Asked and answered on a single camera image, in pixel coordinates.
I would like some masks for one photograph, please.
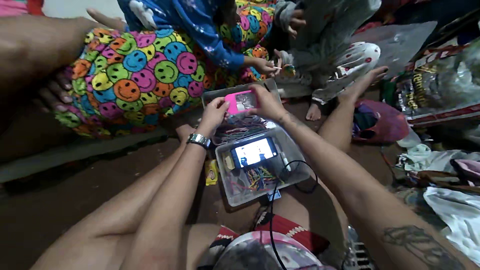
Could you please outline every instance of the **leg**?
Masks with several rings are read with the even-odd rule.
[[[186,125],[178,128],[182,143],[172,156],[68,230],[32,269],[83,269],[84,262],[95,269],[120,267],[133,240],[132,233],[183,152],[192,131]]]
[[[355,102],[378,77],[385,75],[387,67],[379,67],[358,78],[338,96],[338,107],[325,120],[318,134],[338,149],[348,152],[352,139]]]

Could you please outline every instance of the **phone screen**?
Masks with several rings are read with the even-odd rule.
[[[276,156],[276,153],[272,152],[267,138],[237,147],[235,153],[241,168]]]

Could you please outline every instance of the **wristwatch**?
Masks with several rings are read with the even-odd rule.
[[[193,143],[201,145],[203,148],[208,150],[211,140],[201,134],[192,133],[188,136],[187,143]]]

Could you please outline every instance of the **bare foot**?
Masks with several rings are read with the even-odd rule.
[[[310,108],[308,108],[307,115],[305,119],[308,121],[317,121],[322,117],[322,111],[318,107],[318,103],[312,101]]]
[[[338,101],[340,103],[355,103],[357,99],[365,92],[365,90],[367,90],[368,86],[370,86],[373,81],[383,78],[386,75],[387,71],[387,66],[370,70],[364,76],[357,78],[354,84],[345,88],[345,90],[343,90],[343,92],[338,95]]]
[[[179,135],[180,142],[186,142],[188,136],[195,133],[195,129],[187,124],[177,127],[175,131]]]

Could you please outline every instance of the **smartphone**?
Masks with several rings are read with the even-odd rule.
[[[237,169],[277,156],[277,150],[271,137],[239,146],[230,152]]]

